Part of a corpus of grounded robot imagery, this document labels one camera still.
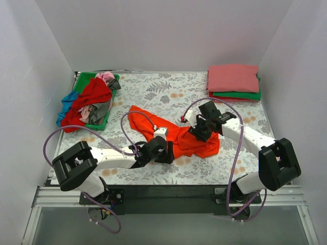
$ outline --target green cloth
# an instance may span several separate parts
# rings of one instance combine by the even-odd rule
[[[236,92],[236,91],[214,92],[214,96],[249,99],[249,100],[259,101],[259,100],[261,100],[261,90],[259,89],[258,93],[247,93],[247,92]]]

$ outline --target orange shirt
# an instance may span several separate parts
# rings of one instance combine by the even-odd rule
[[[140,111],[146,114],[152,122],[159,127],[168,128],[167,141],[173,142],[173,153],[175,158],[180,156],[192,156],[193,154],[205,158],[215,155],[219,151],[220,141],[218,133],[213,133],[206,143],[197,140],[195,136],[188,132],[189,127],[179,127],[167,120],[164,120],[152,113],[142,110],[137,106],[132,106],[130,111]],[[144,135],[147,142],[153,138],[153,128],[150,122],[141,114],[128,114],[129,123],[132,129]]]

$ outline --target floral tablecloth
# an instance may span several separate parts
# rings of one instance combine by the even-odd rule
[[[109,122],[105,131],[98,131],[119,148],[129,145],[121,131],[120,119],[131,105],[139,106],[179,126],[185,126],[180,122],[180,116],[188,105],[196,99],[208,96],[205,90],[206,72],[127,73],[120,74],[120,76],[122,89],[117,91]],[[222,112],[231,111],[224,104],[216,105]],[[244,124],[271,136],[261,103],[232,103],[232,106],[242,115]],[[127,118],[124,128],[134,142],[144,140],[139,132],[130,128]],[[79,130],[63,134],[59,154],[80,140],[87,141],[90,146],[109,148],[90,132]],[[205,159],[197,156],[183,156],[175,159],[170,165],[149,163],[137,169],[104,169],[96,172],[96,175],[102,176],[108,184],[227,184],[236,148],[236,142],[220,136],[220,150],[215,156]],[[234,179],[254,171],[258,171],[258,160],[242,148],[237,160]],[[51,184],[58,184],[55,176],[52,177]]]

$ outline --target green basket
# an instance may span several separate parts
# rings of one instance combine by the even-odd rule
[[[86,87],[86,85],[90,83],[90,79],[95,78],[96,74],[97,74],[97,72],[82,72],[82,73],[80,73],[80,76],[78,77],[78,80],[75,84],[74,90],[79,93],[82,93],[84,88]],[[120,78],[119,75],[114,75],[114,77],[117,79],[117,81],[119,81],[119,78]],[[113,101],[115,95],[116,95],[116,90],[112,91],[112,101]],[[110,110],[104,116],[103,123],[101,125],[85,124],[85,126],[92,130],[103,131],[106,128],[109,114],[110,114]]]

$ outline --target white enclosure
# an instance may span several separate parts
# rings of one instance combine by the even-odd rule
[[[49,167],[73,71],[198,71],[260,65],[276,138],[292,141],[297,180],[321,244],[325,233],[327,3],[323,0],[0,1],[0,244],[20,244]],[[54,141],[48,145],[54,152]]]

